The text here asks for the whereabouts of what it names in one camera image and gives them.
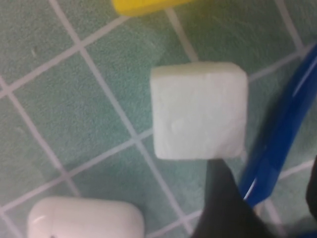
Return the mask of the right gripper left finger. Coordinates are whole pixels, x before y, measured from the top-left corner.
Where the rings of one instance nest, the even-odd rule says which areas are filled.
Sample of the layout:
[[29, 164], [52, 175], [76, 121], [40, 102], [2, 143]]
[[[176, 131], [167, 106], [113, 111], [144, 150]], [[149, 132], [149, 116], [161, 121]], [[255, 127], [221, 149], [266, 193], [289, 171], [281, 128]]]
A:
[[223, 159], [209, 160], [205, 206], [194, 238], [273, 238], [265, 223], [243, 200]]

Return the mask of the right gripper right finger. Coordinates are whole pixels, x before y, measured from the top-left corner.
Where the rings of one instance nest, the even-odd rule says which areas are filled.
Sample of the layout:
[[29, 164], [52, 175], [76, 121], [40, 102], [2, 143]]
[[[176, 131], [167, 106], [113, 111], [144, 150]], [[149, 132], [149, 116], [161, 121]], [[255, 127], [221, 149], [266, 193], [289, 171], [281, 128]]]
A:
[[312, 166], [310, 180], [306, 191], [306, 202], [311, 215], [317, 220], [317, 158]]

